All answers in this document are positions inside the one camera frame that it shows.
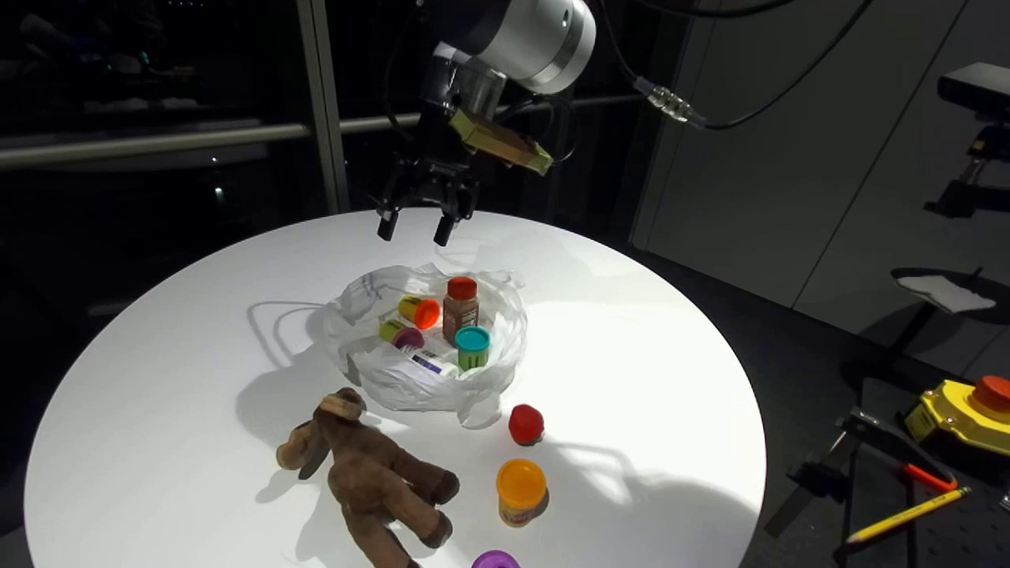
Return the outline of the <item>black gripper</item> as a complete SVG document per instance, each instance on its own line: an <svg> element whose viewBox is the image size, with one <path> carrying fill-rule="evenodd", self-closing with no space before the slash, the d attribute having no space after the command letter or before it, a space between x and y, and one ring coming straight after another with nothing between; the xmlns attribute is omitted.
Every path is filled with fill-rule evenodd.
<svg viewBox="0 0 1010 568"><path fill-rule="evenodd" d="M460 218L476 207L476 175L460 135L450 126L438 108L423 108L420 122L406 135L406 148L396 158L393 175L381 189L380 240L393 240L398 230L398 211L411 203L428 203L444 207L434 243L450 247Z"/></svg>

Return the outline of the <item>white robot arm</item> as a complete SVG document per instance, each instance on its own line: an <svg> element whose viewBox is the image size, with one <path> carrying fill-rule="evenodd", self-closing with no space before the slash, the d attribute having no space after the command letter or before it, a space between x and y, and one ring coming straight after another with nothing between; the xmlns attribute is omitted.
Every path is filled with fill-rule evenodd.
<svg viewBox="0 0 1010 568"><path fill-rule="evenodd" d="M531 135L496 119L508 81L536 99L572 89L597 48L597 20L584 0L423 0L426 66L420 119L406 152L377 194L381 240L393 240L404 205L442 211L434 243L444 247L476 211L491 158L547 175L557 158Z"/></svg>

